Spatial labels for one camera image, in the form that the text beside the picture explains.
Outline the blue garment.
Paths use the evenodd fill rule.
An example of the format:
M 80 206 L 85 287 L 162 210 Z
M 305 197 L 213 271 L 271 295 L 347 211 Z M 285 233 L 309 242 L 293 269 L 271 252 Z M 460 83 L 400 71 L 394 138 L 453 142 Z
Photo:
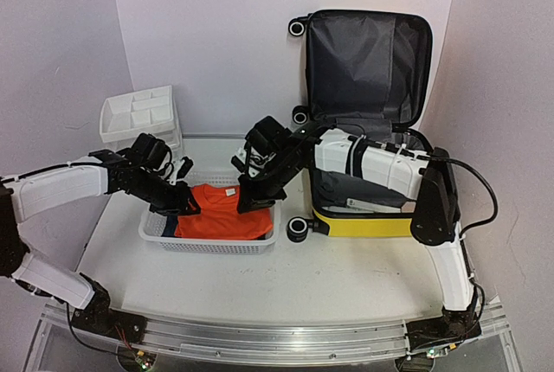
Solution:
M 167 216 L 164 230 L 162 232 L 162 237 L 175 238 L 177 227 L 178 227 L 178 218 L 174 215 Z

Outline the orange garment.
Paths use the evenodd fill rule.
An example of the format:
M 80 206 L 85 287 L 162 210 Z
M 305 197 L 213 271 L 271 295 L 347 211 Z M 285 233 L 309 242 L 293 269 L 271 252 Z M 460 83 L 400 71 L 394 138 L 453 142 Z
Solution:
M 238 213 L 239 186 L 213 187 L 205 183 L 193 187 L 191 191 L 201 212 L 177 218 L 177 238 L 254 241 L 274 227 L 268 208 Z

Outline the white perforated plastic basket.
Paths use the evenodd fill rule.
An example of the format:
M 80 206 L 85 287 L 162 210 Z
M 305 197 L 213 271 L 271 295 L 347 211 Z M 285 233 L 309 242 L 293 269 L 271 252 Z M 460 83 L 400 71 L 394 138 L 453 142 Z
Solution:
M 191 188 L 209 184 L 213 187 L 238 186 L 238 172 L 235 170 L 193 170 L 184 179 Z M 266 251 L 277 240 L 280 231 L 280 205 L 269 208 L 274 227 L 266 235 L 254 241 L 213 241 L 185 238 L 162 237 L 166 217 L 145 210 L 138 226 L 140 237 L 152 244 L 157 244 L 167 251 L 222 254 L 258 254 Z

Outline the white plastic drawer organizer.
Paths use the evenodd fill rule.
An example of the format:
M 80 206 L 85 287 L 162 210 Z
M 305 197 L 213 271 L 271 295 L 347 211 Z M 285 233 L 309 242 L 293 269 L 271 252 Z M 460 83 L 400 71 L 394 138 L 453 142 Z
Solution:
M 163 139 L 173 150 L 182 148 L 182 133 L 172 86 L 155 87 L 105 99 L 100 111 L 102 142 L 119 150 L 140 133 Z

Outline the yellow Pikachu hard-shell suitcase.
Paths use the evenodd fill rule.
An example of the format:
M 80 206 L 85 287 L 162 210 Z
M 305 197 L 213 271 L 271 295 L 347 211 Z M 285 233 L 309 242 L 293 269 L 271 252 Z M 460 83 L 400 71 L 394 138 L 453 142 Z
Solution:
M 288 24 L 306 38 L 307 103 L 293 121 L 336 124 L 379 142 L 431 152 L 414 129 L 422 116 L 432 60 L 433 33 L 418 15 L 368 10 L 319 10 Z M 386 238 L 410 234 L 410 213 L 370 213 L 346 207 L 357 199 L 392 207 L 397 193 L 352 178 L 310 170 L 313 229 L 330 237 Z

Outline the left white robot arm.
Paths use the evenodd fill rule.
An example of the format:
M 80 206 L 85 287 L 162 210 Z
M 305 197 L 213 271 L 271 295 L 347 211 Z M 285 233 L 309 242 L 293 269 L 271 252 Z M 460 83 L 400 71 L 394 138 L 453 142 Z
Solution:
M 170 180 L 171 148 L 141 133 L 119 151 L 97 150 L 64 164 L 49 165 L 1 180 L 1 274 L 26 291 L 62 303 L 71 327 L 127 343 L 141 342 L 144 316 L 113 307 L 109 291 L 67 262 L 60 251 L 40 251 L 30 230 L 49 216 L 59 217 L 62 239 L 83 227 L 85 205 L 116 193 L 133 196 L 162 216 L 197 215 L 201 207 L 183 181 Z

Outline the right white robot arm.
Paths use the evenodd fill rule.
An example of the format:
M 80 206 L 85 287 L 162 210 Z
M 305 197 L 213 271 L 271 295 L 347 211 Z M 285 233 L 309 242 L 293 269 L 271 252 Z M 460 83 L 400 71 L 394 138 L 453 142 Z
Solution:
M 439 317 L 407 323 L 410 353 L 432 353 L 480 335 L 485 292 L 471 272 L 463 240 L 469 228 L 493 222 L 499 204 L 490 183 L 471 165 L 440 148 L 411 150 L 405 144 L 354 135 L 336 124 L 308 122 L 291 131 L 271 116 L 247 133 L 231 163 L 240 173 L 237 210 L 241 214 L 286 199 L 285 186 L 303 169 L 347 176 L 357 186 L 371 183 L 413 203 L 409 231 L 434 264 L 442 308 Z M 468 228 L 460 224 L 454 166 L 470 172 L 493 203 L 492 214 Z

